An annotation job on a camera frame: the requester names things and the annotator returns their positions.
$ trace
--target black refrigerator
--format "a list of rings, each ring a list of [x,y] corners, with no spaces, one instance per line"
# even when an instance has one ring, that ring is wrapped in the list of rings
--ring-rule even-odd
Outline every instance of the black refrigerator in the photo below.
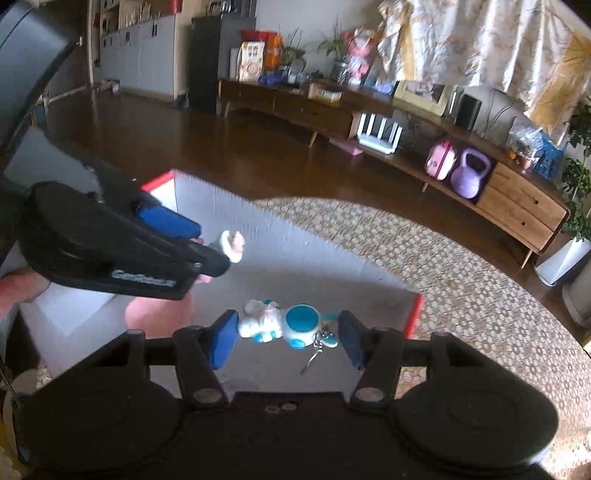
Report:
[[[242,45],[242,31],[254,30],[256,18],[238,14],[196,17],[191,20],[189,50],[189,105],[220,114],[217,82],[230,76],[230,50]]]

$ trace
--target cable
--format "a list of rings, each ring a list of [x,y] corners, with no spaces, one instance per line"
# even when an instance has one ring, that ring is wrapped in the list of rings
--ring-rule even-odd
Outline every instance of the cable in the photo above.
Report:
[[[484,127],[484,134],[482,135],[483,137],[485,137],[486,132],[488,132],[488,122],[491,120],[492,106],[495,104],[495,95],[496,95],[496,90],[492,89],[491,105],[488,108],[488,115],[486,116],[486,126]]]

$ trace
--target purple kettlebell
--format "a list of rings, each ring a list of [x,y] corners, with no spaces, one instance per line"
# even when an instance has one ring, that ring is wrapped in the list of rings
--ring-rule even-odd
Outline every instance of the purple kettlebell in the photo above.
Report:
[[[485,165],[484,170],[478,173],[473,168],[470,168],[466,164],[466,157],[473,155],[476,158],[482,160]],[[491,169],[491,161],[486,155],[480,153],[478,150],[473,148],[467,148],[462,153],[462,159],[460,160],[460,166],[452,173],[452,187],[456,193],[465,199],[473,199],[478,195],[480,190],[480,181],[486,177],[486,174]]]

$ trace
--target pink box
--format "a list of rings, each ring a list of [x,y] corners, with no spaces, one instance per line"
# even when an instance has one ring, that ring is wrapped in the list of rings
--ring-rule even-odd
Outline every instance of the pink box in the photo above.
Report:
[[[356,157],[357,155],[361,155],[363,150],[359,148],[359,144],[357,140],[337,140],[335,138],[329,139],[329,142],[332,143],[335,147],[339,147],[341,150],[345,150],[349,155]]]

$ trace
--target blue and white toy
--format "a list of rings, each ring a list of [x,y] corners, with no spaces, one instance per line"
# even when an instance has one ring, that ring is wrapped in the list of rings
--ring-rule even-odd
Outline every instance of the blue and white toy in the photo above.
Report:
[[[241,337],[252,338],[257,343],[283,337],[290,347],[298,350],[312,345],[324,326],[323,321],[330,319],[305,303],[282,310],[272,300],[251,300],[244,307],[244,314],[238,321]],[[329,348],[339,344],[327,328],[324,328],[320,342]]]
[[[281,316],[281,331],[283,339],[290,347],[303,349],[314,343],[316,334],[323,326],[320,312],[311,305],[301,303],[283,312]],[[321,340],[322,345],[334,348],[339,343],[330,333]]]

